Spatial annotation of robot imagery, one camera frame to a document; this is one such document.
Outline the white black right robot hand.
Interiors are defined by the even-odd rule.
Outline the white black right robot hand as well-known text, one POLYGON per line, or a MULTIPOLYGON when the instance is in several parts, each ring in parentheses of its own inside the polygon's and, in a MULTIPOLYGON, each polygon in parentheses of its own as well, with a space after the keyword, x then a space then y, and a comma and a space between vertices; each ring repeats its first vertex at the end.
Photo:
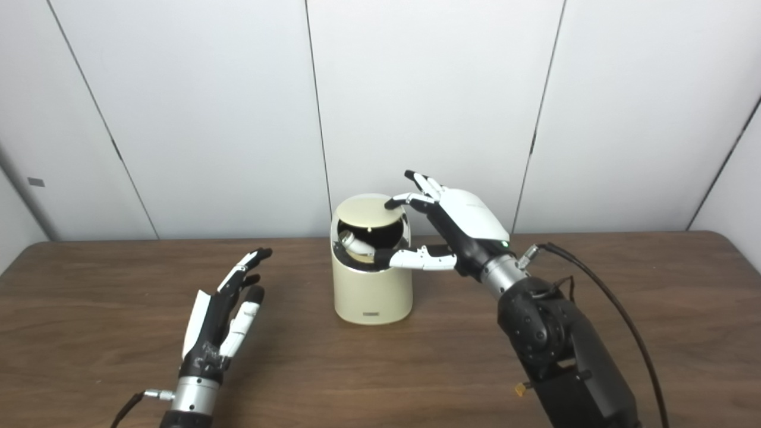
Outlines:
POLYGON ((427 175, 407 170, 418 193, 389 198, 384 209, 410 206, 421 212, 444 239, 441 246, 377 249, 373 264, 379 269, 454 270, 479 280, 490 260, 510 254, 510 235, 477 195, 441 185, 427 175))

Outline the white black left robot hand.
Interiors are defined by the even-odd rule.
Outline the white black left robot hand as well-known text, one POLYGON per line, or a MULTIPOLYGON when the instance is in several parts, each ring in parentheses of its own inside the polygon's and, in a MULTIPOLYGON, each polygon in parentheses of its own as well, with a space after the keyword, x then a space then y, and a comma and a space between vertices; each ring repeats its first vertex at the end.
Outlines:
POLYGON ((201 377, 221 384, 263 303, 260 276, 250 274, 271 257, 269 247, 246 254, 212 294, 198 290, 183 338, 178 377, 201 377))

